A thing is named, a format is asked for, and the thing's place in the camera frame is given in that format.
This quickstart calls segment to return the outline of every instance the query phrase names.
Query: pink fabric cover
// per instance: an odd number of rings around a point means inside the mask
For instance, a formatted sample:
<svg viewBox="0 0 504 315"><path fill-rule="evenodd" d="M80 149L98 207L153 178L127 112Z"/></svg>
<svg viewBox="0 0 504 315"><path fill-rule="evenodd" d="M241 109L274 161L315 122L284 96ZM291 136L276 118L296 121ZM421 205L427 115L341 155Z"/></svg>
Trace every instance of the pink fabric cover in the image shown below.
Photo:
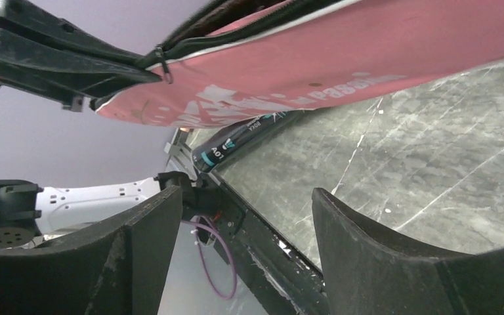
<svg viewBox="0 0 504 315"><path fill-rule="evenodd" d="M98 113L145 125L222 127L357 102L502 58L504 1L363 0L267 37L172 62L173 84L133 87ZM161 67L152 71L163 73Z"/></svg>

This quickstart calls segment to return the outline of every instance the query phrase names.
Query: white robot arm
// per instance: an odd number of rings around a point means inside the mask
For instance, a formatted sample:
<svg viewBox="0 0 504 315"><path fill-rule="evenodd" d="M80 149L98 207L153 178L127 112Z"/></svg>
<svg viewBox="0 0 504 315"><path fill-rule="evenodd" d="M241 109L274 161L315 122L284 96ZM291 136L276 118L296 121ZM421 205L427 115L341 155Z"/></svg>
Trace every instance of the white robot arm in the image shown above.
<svg viewBox="0 0 504 315"><path fill-rule="evenodd" d="M146 178L137 182L83 188L44 187L37 194L35 220L42 234L92 224L128 210L161 191L159 182Z"/></svg>
<svg viewBox="0 0 504 315"><path fill-rule="evenodd" d="M128 210L162 188L182 190L182 219L214 217L219 199L195 187L186 173L160 173L136 182L84 188L39 187L25 180L0 180L0 248L24 245L36 236L63 234Z"/></svg>

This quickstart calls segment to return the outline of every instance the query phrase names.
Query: scratched surface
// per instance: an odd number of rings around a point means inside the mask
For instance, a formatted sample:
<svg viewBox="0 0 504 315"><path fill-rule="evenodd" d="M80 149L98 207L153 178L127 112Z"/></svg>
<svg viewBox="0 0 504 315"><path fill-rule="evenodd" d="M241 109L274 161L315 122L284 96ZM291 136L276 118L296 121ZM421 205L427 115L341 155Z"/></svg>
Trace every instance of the scratched surface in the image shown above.
<svg viewBox="0 0 504 315"><path fill-rule="evenodd" d="M502 247L504 63L309 113L219 173L318 266L314 187L423 242Z"/></svg>

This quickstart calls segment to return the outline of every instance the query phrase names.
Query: bottle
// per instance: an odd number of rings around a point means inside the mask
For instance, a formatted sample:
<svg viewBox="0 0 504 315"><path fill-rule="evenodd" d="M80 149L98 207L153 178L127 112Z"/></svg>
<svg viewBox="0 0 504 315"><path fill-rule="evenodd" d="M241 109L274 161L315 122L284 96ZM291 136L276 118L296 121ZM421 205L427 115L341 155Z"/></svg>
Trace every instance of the bottle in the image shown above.
<svg viewBox="0 0 504 315"><path fill-rule="evenodd" d="M261 140L302 114L303 111L273 113L225 127L192 150L192 163L199 172L209 173L246 144Z"/></svg>

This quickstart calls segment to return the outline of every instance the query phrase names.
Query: red wire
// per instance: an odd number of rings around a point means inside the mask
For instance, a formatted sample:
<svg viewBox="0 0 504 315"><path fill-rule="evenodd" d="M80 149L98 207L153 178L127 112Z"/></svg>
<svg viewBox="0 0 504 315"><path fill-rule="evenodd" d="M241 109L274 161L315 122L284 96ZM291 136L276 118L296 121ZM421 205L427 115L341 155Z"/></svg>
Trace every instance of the red wire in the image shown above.
<svg viewBox="0 0 504 315"><path fill-rule="evenodd" d="M213 218L213 222L219 220L221 218L221 211L217 211L217 214L215 215L215 217Z"/></svg>

